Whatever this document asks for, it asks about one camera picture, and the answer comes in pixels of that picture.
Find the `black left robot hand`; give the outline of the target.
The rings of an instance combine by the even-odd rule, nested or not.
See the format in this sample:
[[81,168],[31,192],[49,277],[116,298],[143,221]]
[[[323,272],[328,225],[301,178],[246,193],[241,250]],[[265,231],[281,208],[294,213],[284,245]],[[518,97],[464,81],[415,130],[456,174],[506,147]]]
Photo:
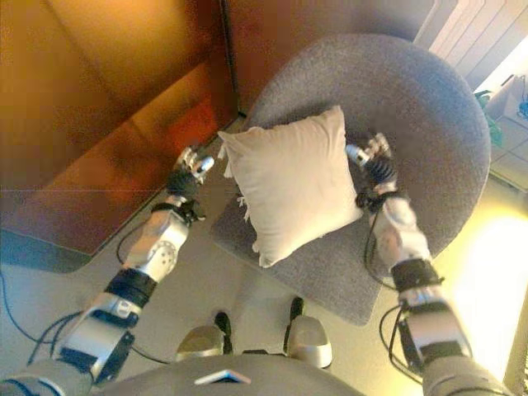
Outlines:
[[214,165],[214,158],[203,146],[184,148],[167,177],[166,192],[170,196],[192,198]]

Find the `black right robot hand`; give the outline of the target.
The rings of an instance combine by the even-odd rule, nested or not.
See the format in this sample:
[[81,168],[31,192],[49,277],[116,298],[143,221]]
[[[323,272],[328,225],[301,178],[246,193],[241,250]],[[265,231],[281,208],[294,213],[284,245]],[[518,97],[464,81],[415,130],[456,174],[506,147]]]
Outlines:
[[348,144],[345,150],[347,157],[361,170],[370,191],[377,195],[396,192],[398,172],[389,142],[382,133],[375,133],[365,148]]

